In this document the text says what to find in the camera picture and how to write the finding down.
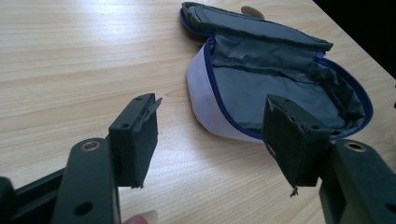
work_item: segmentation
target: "wooden table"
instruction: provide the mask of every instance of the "wooden table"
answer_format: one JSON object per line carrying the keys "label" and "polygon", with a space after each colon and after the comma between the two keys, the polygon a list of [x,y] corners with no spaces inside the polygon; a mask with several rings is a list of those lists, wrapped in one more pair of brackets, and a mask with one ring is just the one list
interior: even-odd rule
{"label": "wooden table", "polygon": [[[323,223],[318,188],[291,187],[261,144],[208,133],[192,114],[186,70],[201,38],[182,1],[2,1],[0,175],[19,188],[65,166],[70,148],[107,127],[137,95],[155,92],[159,143],[143,189],[120,189],[122,219],[155,209],[161,223]],[[308,0],[205,1],[334,43],[327,58],[367,90],[371,123],[350,139],[396,170],[395,80]]]}

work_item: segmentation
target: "mounting hole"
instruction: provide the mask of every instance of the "mounting hole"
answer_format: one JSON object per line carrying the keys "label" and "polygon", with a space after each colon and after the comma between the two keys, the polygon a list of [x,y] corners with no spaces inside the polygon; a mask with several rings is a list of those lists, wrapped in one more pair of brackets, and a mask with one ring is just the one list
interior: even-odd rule
{"label": "mounting hole", "polygon": [[385,204],[385,206],[388,208],[388,210],[393,213],[396,214],[396,204],[394,203],[387,203]]}
{"label": "mounting hole", "polygon": [[120,128],[128,128],[129,124],[123,123],[119,125]]}
{"label": "mounting hole", "polygon": [[357,152],[365,152],[366,151],[366,147],[359,143],[348,142],[348,143],[345,143],[345,146],[347,148],[357,151]]}
{"label": "mounting hole", "polygon": [[99,148],[99,146],[100,146],[100,142],[98,142],[98,141],[90,141],[90,142],[84,143],[81,146],[81,150],[83,150],[83,151],[94,151],[97,148]]}
{"label": "mounting hole", "polygon": [[92,208],[93,208],[93,204],[90,202],[81,203],[76,206],[74,210],[74,214],[78,217],[85,216],[89,212],[91,212]]}

